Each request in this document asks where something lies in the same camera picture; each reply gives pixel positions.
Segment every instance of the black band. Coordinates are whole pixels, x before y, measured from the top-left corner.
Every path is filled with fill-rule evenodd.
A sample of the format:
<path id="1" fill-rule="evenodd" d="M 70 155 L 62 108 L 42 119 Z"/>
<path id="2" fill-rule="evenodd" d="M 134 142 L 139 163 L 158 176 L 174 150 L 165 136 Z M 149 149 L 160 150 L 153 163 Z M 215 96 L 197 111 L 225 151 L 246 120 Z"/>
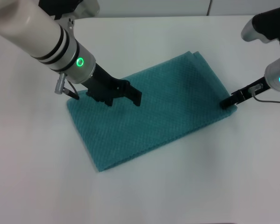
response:
<path id="1" fill-rule="evenodd" d="M 69 47 L 70 45 L 70 36 L 69 36 L 69 33 L 65 31 L 65 34 L 66 34 L 66 42 L 65 42 L 65 46 L 64 48 L 62 49 L 62 51 L 59 53 L 59 55 L 57 57 L 55 57 L 54 59 L 52 59 L 51 61 L 48 61 L 48 62 L 41 62 L 43 64 L 54 64 L 55 62 L 58 62 L 60 58 L 63 57 L 63 55 L 65 54 L 65 52 L 67 51 L 67 48 Z"/>
<path id="2" fill-rule="evenodd" d="M 58 69 L 58 70 L 53 70 L 52 69 L 52 71 L 55 71 L 55 72 L 65 71 L 65 70 L 69 69 L 75 63 L 75 61 L 78 59 L 79 54 L 80 54 L 80 46 L 79 46 L 79 43 L 78 43 L 77 40 L 76 40 L 76 43 L 77 43 L 77 50 L 76 50 L 76 53 L 75 53 L 74 57 L 70 61 L 70 63 L 67 66 L 65 66 L 64 68 L 62 68 L 62 69 Z"/>
<path id="3" fill-rule="evenodd" d="M 63 28 L 60 26 L 60 38 L 59 38 L 59 41 L 58 41 L 57 45 L 54 47 L 54 49 L 50 53 L 48 53 L 47 55 L 45 55 L 43 57 L 33 57 L 33 58 L 35 58 L 37 60 L 45 60 L 45 59 L 48 59 L 48 58 L 52 57 L 58 51 L 58 49 L 60 48 L 60 46 L 62 44 L 62 41 L 63 41 L 63 37 L 64 37 Z"/>

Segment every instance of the white table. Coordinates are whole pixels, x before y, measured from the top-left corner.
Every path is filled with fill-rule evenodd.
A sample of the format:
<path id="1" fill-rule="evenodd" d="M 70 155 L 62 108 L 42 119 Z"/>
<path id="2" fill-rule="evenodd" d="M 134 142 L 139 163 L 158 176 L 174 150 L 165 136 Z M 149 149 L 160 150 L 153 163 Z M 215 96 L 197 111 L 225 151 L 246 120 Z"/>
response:
<path id="1" fill-rule="evenodd" d="M 199 51 L 232 92 L 280 57 L 277 42 L 241 39 L 250 18 L 85 19 L 75 34 L 118 78 Z M 68 97 L 54 94 L 57 78 L 0 38 L 0 224 L 280 224 L 280 105 L 250 99 L 229 118 L 97 173 Z"/>

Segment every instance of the green led ring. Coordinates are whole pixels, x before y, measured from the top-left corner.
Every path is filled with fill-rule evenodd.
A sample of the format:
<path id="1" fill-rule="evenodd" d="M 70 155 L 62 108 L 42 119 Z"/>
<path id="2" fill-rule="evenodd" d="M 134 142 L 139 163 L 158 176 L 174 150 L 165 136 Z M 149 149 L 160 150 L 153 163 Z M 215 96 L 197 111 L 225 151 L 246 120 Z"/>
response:
<path id="1" fill-rule="evenodd" d="M 78 58 L 78 59 L 77 59 L 77 66 L 78 66 L 78 67 L 81 67 L 81 66 L 83 66 L 83 64 L 84 64 L 84 59 L 81 58 L 81 57 Z"/>

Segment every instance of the teal towel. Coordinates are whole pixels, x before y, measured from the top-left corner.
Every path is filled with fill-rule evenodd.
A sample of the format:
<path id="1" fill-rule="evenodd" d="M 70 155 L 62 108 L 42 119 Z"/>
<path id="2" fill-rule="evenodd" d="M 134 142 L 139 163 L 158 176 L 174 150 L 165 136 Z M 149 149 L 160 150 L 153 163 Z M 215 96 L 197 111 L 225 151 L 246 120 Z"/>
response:
<path id="1" fill-rule="evenodd" d="M 99 171 L 115 167 L 230 116 L 228 92 L 198 53 L 186 53 L 125 78 L 142 92 L 141 106 L 127 98 L 113 106 L 80 91 L 67 107 Z"/>

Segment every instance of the folded towel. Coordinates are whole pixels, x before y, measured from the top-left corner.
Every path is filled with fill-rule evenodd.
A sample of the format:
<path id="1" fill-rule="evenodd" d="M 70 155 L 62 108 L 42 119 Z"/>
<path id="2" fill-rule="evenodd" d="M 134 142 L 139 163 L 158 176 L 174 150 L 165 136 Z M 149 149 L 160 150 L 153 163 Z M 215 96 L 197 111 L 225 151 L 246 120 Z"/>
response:
<path id="1" fill-rule="evenodd" d="M 198 53 L 186 53 L 124 78 L 142 92 L 141 106 L 118 98 L 112 107 L 80 91 L 67 107 L 94 164 L 103 171 L 230 116 L 228 92 Z"/>

